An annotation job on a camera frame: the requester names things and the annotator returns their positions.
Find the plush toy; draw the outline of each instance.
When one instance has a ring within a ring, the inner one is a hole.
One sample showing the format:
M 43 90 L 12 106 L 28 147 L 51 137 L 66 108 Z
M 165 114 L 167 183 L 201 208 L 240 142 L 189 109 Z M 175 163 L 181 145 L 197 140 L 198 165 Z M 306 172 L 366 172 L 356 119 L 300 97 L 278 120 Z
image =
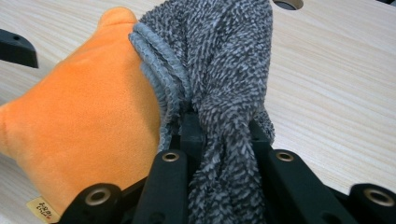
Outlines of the plush toy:
M 146 177 L 157 153 L 160 108 L 128 40 L 135 23 L 129 9 L 109 10 L 88 41 L 0 107 L 0 151 L 60 215 L 90 185 Z

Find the stuffed animal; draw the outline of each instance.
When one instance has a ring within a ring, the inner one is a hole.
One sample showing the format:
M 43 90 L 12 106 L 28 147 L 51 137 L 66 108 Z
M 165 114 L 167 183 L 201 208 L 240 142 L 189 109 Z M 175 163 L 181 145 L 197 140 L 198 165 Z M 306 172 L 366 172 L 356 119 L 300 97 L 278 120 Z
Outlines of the stuffed animal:
M 90 185 L 146 177 L 157 153 L 160 108 L 128 40 L 136 22 L 110 9 L 80 48 L 0 107 L 0 151 L 60 215 Z
M 263 106 L 271 37 L 268 0 L 169 0 L 139 23 L 112 9 L 81 48 L 0 108 L 0 148 L 62 213 L 89 185 L 124 189 L 147 175 L 191 107 L 207 141 L 189 222 L 263 223 L 248 124 L 274 141 Z

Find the fabric label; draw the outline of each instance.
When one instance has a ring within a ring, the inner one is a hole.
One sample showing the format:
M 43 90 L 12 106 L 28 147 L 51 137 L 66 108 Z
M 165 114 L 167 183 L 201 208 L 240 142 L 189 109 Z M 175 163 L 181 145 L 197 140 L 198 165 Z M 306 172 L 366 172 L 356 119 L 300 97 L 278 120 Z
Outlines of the fabric label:
M 33 199 L 26 206 L 32 213 L 45 223 L 57 223 L 61 217 L 53 210 L 42 197 Z

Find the wooden table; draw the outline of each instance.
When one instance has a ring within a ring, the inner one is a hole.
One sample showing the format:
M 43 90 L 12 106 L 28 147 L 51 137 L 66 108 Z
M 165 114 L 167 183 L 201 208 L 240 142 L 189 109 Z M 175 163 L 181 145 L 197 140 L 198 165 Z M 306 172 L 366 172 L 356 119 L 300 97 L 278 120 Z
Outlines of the wooden table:
M 105 10 L 124 6 L 140 17 L 162 1 L 0 1 L 0 29 L 31 41 L 40 66 L 0 62 L 0 105 L 83 43 Z M 396 7 L 304 0 L 300 10 L 273 9 L 266 108 L 274 148 L 297 152 L 344 193 L 363 182 L 396 191 Z M 40 223 L 25 207 L 36 196 L 16 163 L 0 156 L 0 223 Z

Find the fuzzy cloth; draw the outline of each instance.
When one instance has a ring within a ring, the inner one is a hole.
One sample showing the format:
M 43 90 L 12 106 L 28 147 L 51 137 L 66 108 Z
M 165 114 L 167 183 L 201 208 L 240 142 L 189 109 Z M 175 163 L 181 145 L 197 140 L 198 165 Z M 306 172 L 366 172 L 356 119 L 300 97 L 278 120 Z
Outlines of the fuzzy cloth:
M 190 183 L 189 222 L 263 223 L 248 124 L 255 119 L 274 141 L 263 106 L 273 23 L 269 1 L 170 0 L 140 22 L 130 37 L 162 104 L 160 149 L 169 144 L 166 136 L 190 99 L 207 137 Z

